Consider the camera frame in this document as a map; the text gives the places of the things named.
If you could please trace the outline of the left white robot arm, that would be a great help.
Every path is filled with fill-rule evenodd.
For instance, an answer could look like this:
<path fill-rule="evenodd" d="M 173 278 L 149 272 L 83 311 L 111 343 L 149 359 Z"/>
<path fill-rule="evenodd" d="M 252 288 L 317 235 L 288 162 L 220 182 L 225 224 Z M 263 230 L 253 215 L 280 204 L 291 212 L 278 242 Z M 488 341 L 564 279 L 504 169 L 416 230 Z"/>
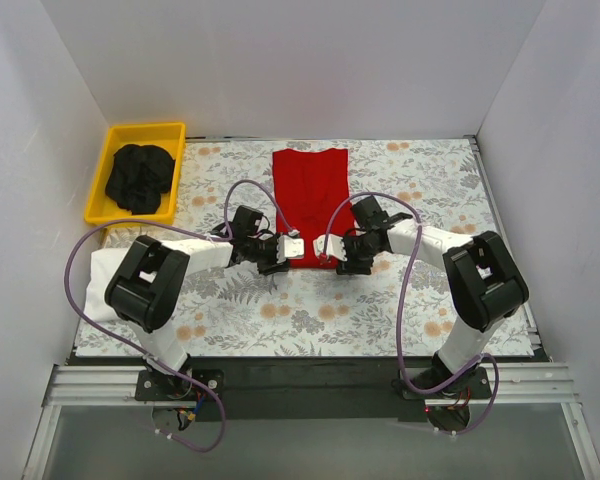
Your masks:
<path fill-rule="evenodd" d="M 260 228 L 264 214 L 240 206 L 231 221 L 208 237 L 168 246 L 148 235 L 136 238 L 104 292 L 104 301 L 127 322 L 143 350 L 149 379 L 169 399 L 193 397 L 189 355 L 177 338 L 172 316 L 185 277 L 244 261 L 262 275 L 286 272 L 304 254 L 299 232 L 273 233 Z"/>

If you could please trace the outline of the red t shirt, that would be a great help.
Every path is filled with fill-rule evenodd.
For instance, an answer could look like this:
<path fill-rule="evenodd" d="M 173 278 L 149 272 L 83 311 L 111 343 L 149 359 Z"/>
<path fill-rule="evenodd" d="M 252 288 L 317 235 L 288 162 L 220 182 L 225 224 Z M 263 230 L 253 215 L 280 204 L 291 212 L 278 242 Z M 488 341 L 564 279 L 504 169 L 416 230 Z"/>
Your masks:
<path fill-rule="evenodd" d="M 295 269 L 334 269 L 316 257 L 313 241 L 324 234 L 338 205 L 350 196 L 348 151 L 331 148 L 321 152 L 285 149 L 272 155 L 274 197 L 282 210 L 276 229 L 298 230 L 305 242 L 304 257 L 293 260 Z"/>

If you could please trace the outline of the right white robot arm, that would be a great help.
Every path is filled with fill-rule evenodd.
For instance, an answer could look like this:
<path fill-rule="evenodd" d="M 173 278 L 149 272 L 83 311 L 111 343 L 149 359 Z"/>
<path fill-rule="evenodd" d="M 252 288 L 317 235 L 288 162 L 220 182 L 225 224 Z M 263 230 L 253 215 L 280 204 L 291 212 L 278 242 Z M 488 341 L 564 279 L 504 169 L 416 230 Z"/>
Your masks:
<path fill-rule="evenodd" d="M 404 364 L 399 369 L 401 383 L 412 392 L 455 397 L 468 386 L 496 330 L 528 301 L 528 286 L 498 233 L 468 235 L 426 226 L 408 203 L 390 215 L 379 197 L 356 194 L 343 201 L 353 214 L 353 229 L 325 232 L 313 242 L 315 253 L 336 260 L 339 275 L 370 273 L 380 253 L 407 256 L 406 278 L 416 261 L 445 273 L 458 318 L 428 369 L 415 377 Z"/>

